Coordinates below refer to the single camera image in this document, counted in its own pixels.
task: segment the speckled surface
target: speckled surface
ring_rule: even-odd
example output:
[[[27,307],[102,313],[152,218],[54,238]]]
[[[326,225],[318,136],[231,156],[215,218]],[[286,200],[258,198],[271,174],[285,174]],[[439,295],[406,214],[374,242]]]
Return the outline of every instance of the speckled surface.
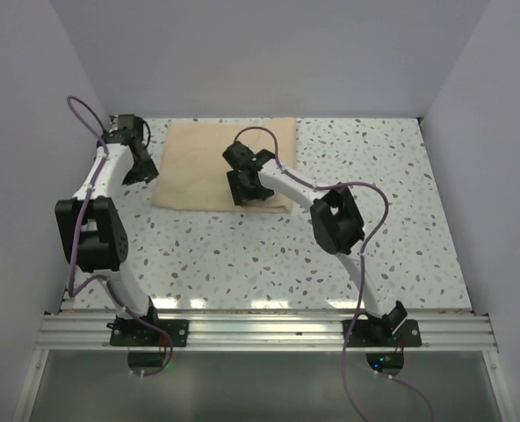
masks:
[[[171,120],[148,122],[158,166]],[[386,192],[391,212],[368,247],[368,273],[379,288],[408,309],[471,308],[416,120],[298,119],[297,170],[321,184],[365,180]],[[182,212],[151,207],[154,187],[125,186],[114,201],[130,239],[128,262],[158,308],[355,307],[356,287],[314,244],[299,206],[291,215]],[[381,199],[352,192],[369,231]],[[108,309],[110,300],[94,285],[63,308]]]

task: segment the lavender wall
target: lavender wall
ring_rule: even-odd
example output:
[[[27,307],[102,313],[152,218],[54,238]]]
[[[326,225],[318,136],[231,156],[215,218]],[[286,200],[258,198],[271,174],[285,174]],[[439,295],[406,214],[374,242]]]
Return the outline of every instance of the lavender wall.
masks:
[[[103,114],[48,0],[0,0],[0,421],[12,417],[41,316],[64,287],[54,203],[94,155],[70,93]]]
[[[423,125],[473,306],[520,411],[520,0],[492,0]]]
[[[423,116],[488,0],[52,0],[103,104]]]

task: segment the glass panel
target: glass panel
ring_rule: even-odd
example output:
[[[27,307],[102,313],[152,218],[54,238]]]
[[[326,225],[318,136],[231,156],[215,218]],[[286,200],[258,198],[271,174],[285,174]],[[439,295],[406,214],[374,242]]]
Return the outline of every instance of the glass panel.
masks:
[[[482,353],[406,353],[399,375],[429,395],[439,420],[501,420]],[[350,384],[371,420],[428,421],[412,390],[349,354]],[[176,353],[160,375],[130,375],[126,353],[49,354],[32,421],[357,421],[340,353]]]

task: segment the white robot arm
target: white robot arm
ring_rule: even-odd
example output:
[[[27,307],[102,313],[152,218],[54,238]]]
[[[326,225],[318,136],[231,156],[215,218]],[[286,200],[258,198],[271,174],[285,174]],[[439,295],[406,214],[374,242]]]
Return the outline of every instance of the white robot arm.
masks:
[[[356,265],[355,243],[365,238],[364,220],[348,187],[328,190],[309,189],[315,186],[307,178],[297,175],[305,184],[285,174],[270,151],[255,154],[236,141],[223,153],[233,169],[227,173],[235,205],[251,200],[266,200],[274,192],[282,193],[310,211],[314,238],[323,250],[335,255],[350,278],[360,288],[361,272]],[[402,303],[391,295],[381,295],[371,278],[365,275],[365,313],[382,338],[393,336],[407,319]]]
[[[112,200],[121,185],[148,183],[158,175],[143,145],[143,123],[137,116],[119,116],[118,129],[103,135],[107,153],[104,146],[98,145],[96,160],[81,188],[72,199],[60,200],[55,206],[67,260],[70,263],[71,257],[76,255],[75,264],[83,272],[105,280],[106,293],[115,304],[117,317],[123,320],[132,319],[126,307],[138,317],[147,316],[152,308],[152,302],[126,262],[129,242]],[[76,219],[87,195],[90,200],[83,216],[84,230],[73,254]]]
[[[270,160],[265,166],[258,172],[258,177],[262,186],[267,187],[275,192],[282,193],[284,196],[299,204],[302,208],[307,211],[313,206],[315,200],[321,200],[325,196],[326,192],[310,190],[307,187],[299,184],[295,180],[287,177],[276,165],[275,160]],[[302,179],[310,182],[307,178],[301,176]],[[356,265],[357,260],[355,259],[356,253],[351,252],[350,254],[336,253],[335,257],[342,263],[346,268],[346,271],[350,275],[352,281],[359,288],[359,282],[361,280],[361,273],[358,266]],[[374,317],[381,318],[382,316],[391,312],[396,301],[392,296],[382,296],[379,294],[377,288],[372,283],[371,278],[365,278],[365,292],[364,292],[364,304],[365,311]]]

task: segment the towel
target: towel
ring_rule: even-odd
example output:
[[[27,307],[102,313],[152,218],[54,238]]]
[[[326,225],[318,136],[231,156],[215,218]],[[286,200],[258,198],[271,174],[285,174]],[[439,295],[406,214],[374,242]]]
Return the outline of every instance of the towel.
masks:
[[[172,122],[151,203],[188,211],[290,213],[292,202],[280,193],[245,207],[233,203],[227,181],[227,171],[231,168],[221,154],[239,130],[247,126],[251,125]],[[262,126],[277,136],[281,161],[294,167],[295,119],[267,119]],[[262,130],[245,132],[239,141],[255,152],[261,149],[274,151],[271,136]]]

